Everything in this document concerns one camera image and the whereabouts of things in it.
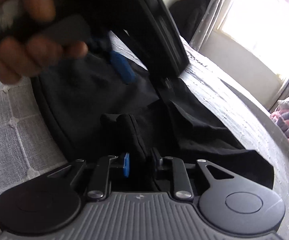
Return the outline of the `person's left hand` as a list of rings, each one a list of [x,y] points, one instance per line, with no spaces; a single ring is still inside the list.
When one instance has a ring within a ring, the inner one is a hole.
[[[83,6],[85,0],[55,0],[56,16],[51,22],[31,18],[21,0],[8,0],[0,6],[0,43],[8,36],[26,43],[33,36],[43,34],[61,45],[86,41],[90,31]]]

